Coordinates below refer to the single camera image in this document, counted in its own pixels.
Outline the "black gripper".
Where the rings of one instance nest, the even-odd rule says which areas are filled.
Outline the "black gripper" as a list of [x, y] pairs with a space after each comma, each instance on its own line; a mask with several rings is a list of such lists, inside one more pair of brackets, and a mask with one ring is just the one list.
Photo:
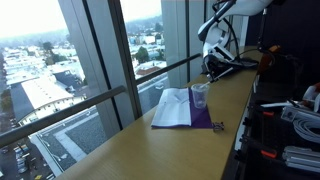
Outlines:
[[203, 58], [203, 62], [207, 71], [207, 78], [210, 82], [216, 82], [221, 77], [240, 70], [239, 66], [221, 62], [218, 58], [211, 54], [206, 55]]

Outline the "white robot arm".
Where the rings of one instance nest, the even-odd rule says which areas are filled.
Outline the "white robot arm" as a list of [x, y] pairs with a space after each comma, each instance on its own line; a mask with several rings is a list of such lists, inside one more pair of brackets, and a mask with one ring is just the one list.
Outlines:
[[221, 29], [219, 23], [228, 16], [256, 15], [273, 0], [220, 0], [222, 6], [198, 30], [198, 39], [203, 42], [203, 62], [210, 83], [222, 76], [241, 69], [255, 69], [259, 62], [233, 56], [225, 46], [230, 33]]

